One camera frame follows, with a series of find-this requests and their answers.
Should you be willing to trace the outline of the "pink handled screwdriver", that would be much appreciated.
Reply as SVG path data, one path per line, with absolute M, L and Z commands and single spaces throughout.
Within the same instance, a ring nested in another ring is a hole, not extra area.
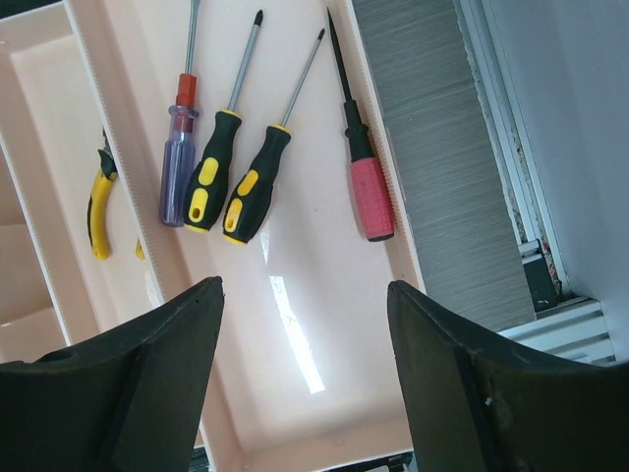
M 358 103 L 353 98 L 339 38 L 329 9 L 326 9 L 331 44 L 344 96 L 343 110 L 347 128 L 344 132 L 350 149 L 350 171 L 357 210 L 366 238 L 385 241 L 394 236 L 394 213 L 379 159 L 369 137 L 369 127 L 362 121 Z

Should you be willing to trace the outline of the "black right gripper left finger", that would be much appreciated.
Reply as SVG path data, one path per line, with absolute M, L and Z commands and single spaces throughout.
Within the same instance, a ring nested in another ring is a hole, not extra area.
M 1 367 L 5 471 L 185 471 L 224 310 L 220 277 L 33 362 Z

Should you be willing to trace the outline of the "yellow handled pliers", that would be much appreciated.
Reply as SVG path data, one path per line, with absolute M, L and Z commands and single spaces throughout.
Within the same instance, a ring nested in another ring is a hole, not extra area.
M 106 212 L 109 198 L 118 178 L 107 134 L 102 131 L 104 145 L 97 150 L 99 166 L 89 194 L 86 210 L 87 236 L 92 255 L 98 261 L 106 261 L 111 256 L 111 246 L 106 227 Z

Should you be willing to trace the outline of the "yellow black stubby screwdriver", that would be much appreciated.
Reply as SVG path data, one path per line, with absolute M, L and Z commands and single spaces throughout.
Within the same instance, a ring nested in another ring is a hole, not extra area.
M 214 129 L 189 180 L 184 198 L 184 225 L 195 232 L 207 232 L 222 211 L 229 188 L 229 172 L 236 134 L 242 124 L 236 112 L 245 76 L 264 18 L 258 10 L 226 108 L 214 115 Z

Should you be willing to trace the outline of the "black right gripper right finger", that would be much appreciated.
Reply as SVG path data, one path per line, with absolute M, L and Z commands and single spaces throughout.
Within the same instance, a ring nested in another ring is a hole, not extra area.
M 440 306 L 404 281 L 387 316 L 422 471 L 624 471 L 628 368 L 566 360 Z

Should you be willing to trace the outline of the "blue handled screwdriver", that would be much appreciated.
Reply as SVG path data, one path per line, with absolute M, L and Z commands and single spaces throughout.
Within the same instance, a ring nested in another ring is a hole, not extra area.
M 170 126 L 164 147 L 159 216 L 169 227 L 183 225 L 184 197 L 196 156 L 194 143 L 197 77 L 193 74 L 200 1 L 191 2 L 185 70 L 179 76 L 175 103 L 168 109 Z

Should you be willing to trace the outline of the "pink plastic tool box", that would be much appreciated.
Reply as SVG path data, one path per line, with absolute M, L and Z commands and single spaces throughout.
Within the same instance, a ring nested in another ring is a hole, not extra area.
M 366 238 L 357 210 L 326 9 L 392 203 L 395 233 L 385 241 Z M 200 421 L 215 470 L 282 452 L 354 460 L 407 451 L 387 287 L 423 281 L 353 4 L 203 2 L 197 144 L 231 94 L 258 10 L 232 184 L 325 35 L 288 125 L 271 209 L 244 246 L 220 226 L 196 233 L 158 218 L 188 2 L 62 1 L 2 21 L 1 357 L 35 360 L 216 275 L 225 310 Z M 102 131 L 118 172 L 106 261 L 92 255 L 86 228 Z

